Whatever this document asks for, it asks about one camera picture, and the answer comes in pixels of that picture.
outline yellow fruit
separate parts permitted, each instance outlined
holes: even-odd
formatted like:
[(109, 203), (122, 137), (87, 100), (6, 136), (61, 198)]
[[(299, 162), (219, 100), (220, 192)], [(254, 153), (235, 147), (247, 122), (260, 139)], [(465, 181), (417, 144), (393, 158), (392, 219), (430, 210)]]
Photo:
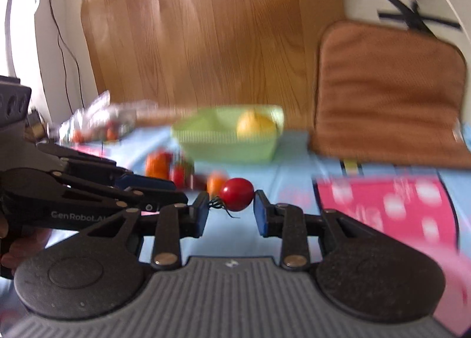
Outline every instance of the yellow fruit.
[(236, 132), (239, 138), (267, 136), (276, 133), (276, 124), (269, 117), (259, 114), (255, 110), (248, 110), (240, 115)]

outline plastic bag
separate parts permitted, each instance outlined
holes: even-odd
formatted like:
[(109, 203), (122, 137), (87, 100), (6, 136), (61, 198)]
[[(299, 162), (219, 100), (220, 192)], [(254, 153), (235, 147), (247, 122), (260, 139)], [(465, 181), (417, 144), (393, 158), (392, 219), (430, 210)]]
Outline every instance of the plastic bag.
[(65, 144), (116, 141), (134, 130), (138, 111), (156, 108), (157, 105), (148, 100), (110, 104), (110, 93), (105, 91), (88, 108), (77, 110), (62, 125), (49, 126), (48, 135)]

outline human hand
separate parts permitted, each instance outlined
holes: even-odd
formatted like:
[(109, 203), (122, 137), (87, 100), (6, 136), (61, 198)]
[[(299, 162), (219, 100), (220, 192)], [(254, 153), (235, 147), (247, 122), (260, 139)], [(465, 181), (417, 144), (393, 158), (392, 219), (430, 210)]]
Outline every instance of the human hand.
[(51, 234), (51, 229), (36, 228), (32, 235), (17, 239), (11, 244), (9, 252), (1, 257), (2, 266), (11, 269), (12, 274), (15, 274), (20, 263), (46, 247)]

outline wooden backdrop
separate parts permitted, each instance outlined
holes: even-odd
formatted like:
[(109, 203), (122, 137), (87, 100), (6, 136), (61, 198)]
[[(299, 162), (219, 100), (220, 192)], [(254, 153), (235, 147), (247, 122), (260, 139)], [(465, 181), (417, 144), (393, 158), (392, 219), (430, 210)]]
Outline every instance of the wooden backdrop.
[(278, 104), (313, 125), (317, 47), (342, 0), (82, 0), (99, 92), (165, 107)]

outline light green plastic basket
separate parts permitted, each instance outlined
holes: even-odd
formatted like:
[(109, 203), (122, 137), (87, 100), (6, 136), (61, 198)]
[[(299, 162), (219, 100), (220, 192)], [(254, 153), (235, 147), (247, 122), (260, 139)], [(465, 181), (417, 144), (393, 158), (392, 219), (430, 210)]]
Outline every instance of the light green plastic basket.
[[(271, 118), (276, 123), (277, 135), (238, 139), (237, 121), (242, 113), (251, 109)], [(171, 134), (178, 140), (183, 152), (195, 161), (267, 163), (275, 154), (283, 126), (281, 107), (227, 106), (201, 109), (196, 115), (174, 124)]]

